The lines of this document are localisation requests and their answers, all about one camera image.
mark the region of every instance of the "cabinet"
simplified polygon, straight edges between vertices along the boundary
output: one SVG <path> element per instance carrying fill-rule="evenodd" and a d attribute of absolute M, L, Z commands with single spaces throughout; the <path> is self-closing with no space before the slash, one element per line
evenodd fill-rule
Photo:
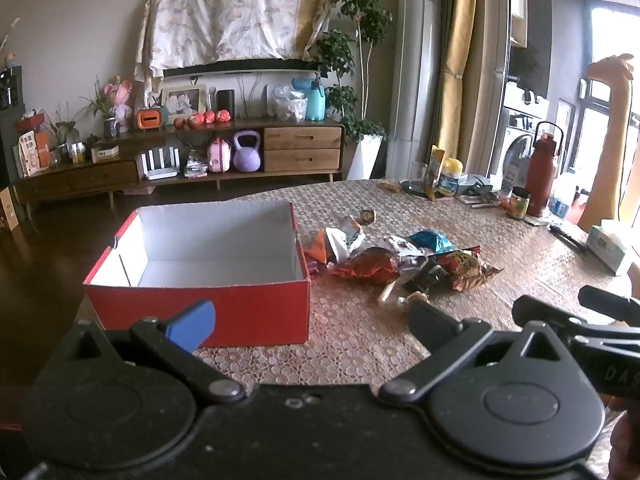
<path fill-rule="evenodd" d="M 231 142 L 238 130 L 256 130 L 262 136 L 260 156 L 262 167 L 253 173 L 231 169 L 224 173 L 208 173 L 201 178 L 189 179 L 179 174 L 159 180 L 145 180 L 137 163 L 141 152 L 152 148 L 174 145 L 174 139 L 183 144 L 190 135 L 209 134 L 211 139 L 221 137 Z M 120 157 L 108 162 L 78 166 L 66 165 L 44 170 L 14 183 L 17 201 L 28 205 L 41 200 L 66 198 L 84 194 L 108 192 L 113 206 L 113 192 L 121 189 L 148 186 L 170 186 L 193 182 L 220 181 L 260 176 L 298 174 L 326 174 L 333 180 L 341 168 L 344 145 L 344 127 L 332 120 L 305 121 L 300 124 L 273 118 L 238 119 L 228 123 L 203 124 L 195 129 L 176 130 L 166 126 L 158 130 L 133 130 L 118 139 Z"/>
<path fill-rule="evenodd" d="M 109 193 L 113 206 L 113 191 L 135 187 L 140 181 L 135 160 L 118 160 L 100 164 L 87 162 L 79 166 L 62 166 L 14 182 L 18 202 L 29 205 L 41 200 L 66 198 L 94 193 Z"/>
<path fill-rule="evenodd" d="M 527 46 L 527 0 L 511 0 L 511 44 Z"/>
<path fill-rule="evenodd" d="M 265 128 L 264 171 L 338 171 L 341 140 L 339 127 Z"/>

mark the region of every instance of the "tv stand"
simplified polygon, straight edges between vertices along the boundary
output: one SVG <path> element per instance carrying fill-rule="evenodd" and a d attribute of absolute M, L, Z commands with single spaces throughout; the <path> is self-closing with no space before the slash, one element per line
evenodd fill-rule
<path fill-rule="evenodd" d="M 241 173 L 233 167 L 224 173 L 207 173 L 200 178 L 187 178 L 182 174 L 147 180 L 142 173 L 140 154 L 153 148 L 186 144 L 189 136 L 209 135 L 209 141 L 220 137 L 232 146 L 236 131 L 255 130 L 260 133 L 260 160 L 258 171 Z M 156 130 L 131 130 L 117 139 L 120 155 L 107 162 L 92 164 L 66 164 L 47 169 L 14 182 L 17 201 L 27 206 L 43 200 L 59 200 L 73 196 L 108 193 L 113 208 L 113 193 L 124 189 L 149 186 L 172 186 L 215 181 L 220 190 L 223 180 L 325 174 L 329 182 L 334 173 L 342 169 L 344 127 L 333 120 L 293 123 L 275 118 L 236 119 L 228 123 L 203 124 L 199 128 L 179 129 L 166 126 Z"/>

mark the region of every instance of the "wooden floor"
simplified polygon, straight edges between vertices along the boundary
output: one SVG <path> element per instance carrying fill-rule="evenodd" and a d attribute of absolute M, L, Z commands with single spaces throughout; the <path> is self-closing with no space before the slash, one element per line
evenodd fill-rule
<path fill-rule="evenodd" d="M 106 194 L 43 203 L 11 233 L 0 232 L 0 423 L 20 399 L 74 320 L 82 279 L 135 208 L 159 203 L 228 200 L 268 189 L 326 182 L 326 176 L 255 178 L 159 187 L 148 196 Z"/>

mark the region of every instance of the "red cardboard box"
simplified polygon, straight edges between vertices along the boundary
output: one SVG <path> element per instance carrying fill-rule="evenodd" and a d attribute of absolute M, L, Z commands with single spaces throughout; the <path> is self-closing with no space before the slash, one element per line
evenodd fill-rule
<path fill-rule="evenodd" d="M 290 202 L 141 207 L 83 285 L 107 330 L 205 299 L 216 308 L 216 328 L 203 346 L 308 337 L 310 279 Z"/>

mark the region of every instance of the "pink suitcase toy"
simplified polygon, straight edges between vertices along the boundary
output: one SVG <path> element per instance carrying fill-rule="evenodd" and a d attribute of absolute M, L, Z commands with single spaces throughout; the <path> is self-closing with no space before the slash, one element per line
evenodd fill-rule
<path fill-rule="evenodd" d="M 231 147 L 226 140 L 216 139 L 209 145 L 209 169 L 213 173 L 228 171 L 231 165 Z"/>

